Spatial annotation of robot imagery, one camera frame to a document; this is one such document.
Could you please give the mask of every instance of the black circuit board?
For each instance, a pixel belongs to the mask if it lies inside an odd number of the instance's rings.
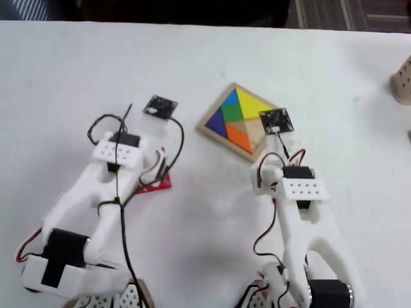
[[[148,102],[143,112],[145,114],[150,114],[151,116],[167,120],[173,115],[177,105],[178,103],[176,101],[170,101],[169,99],[161,98],[160,96],[155,95]]]
[[[287,109],[285,108],[260,112],[259,117],[261,119],[261,122],[263,123],[266,135],[275,133],[273,131],[273,128],[276,126],[278,126],[280,129],[279,133],[294,131],[290,116],[288,115]]]

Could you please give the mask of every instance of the blue triangle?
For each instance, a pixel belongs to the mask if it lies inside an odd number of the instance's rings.
[[[213,132],[218,135],[227,138],[227,132],[225,131],[225,123],[223,120],[223,114],[221,113],[221,108],[219,108],[215,114],[208,120],[205,124],[205,127],[208,127]]]
[[[230,95],[227,96],[222,106],[229,106],[229,105],[238,105],[238,97],[236,89],[234,89]]]

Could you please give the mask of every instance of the yellow triangle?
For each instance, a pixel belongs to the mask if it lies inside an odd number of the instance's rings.
[[[250,94],[237,89],[237,97],[240,102],[241,112],[243,113],[243,118],[246,120],[259,118],[260,111],[269,111],[273,108],[268,106],[258,99],[253,98]]]

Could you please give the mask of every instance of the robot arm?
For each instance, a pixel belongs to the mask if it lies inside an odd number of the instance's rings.
[[[66,298],[82,294],[98,295],[122,292],[129,280],[128,271],[118,264],[101,266],[109,237],[118,227],[120,207],[111,203],[117,196],[124,202],[144,174],[153,176],[164,165],[164,152],[157,150],[154,166],[144,168],[146,146],[139,136],[121,133],[115,158],[116,135],[106,133],[95,147],[91,161],[77,183],[65,193],[46,216],[41,232],[44,249],[30,255],[22,273],[28,289],[46,291]],[[90,236],[70,232],[69,218],[81,208],[98,210],[99,221]]]
[[[267,153],[280,153],[275,147],[276,138],[275,134],[266,135]],[[272,301],[276,304],[279,297],[274,286],[284,291],[288,285],[293,304],[301,308],[366,307],[360,276],[338,235],[324,182],[310,168],[283,165],[280,158],[267,154],[264,161],[250,169],[254,193],[267,194],[275,200],[284,241],[285,269],[279,272],[276,265],[267,264],[263,270]],[[308,211],[309,221],[301,219],[301,210]],[[336,280],[308,278],[304,259],[309,250],[323,257]]]

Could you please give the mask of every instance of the floor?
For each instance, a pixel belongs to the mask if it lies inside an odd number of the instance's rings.
[[[407,0],[291,0],[286,28],[411,33]]]

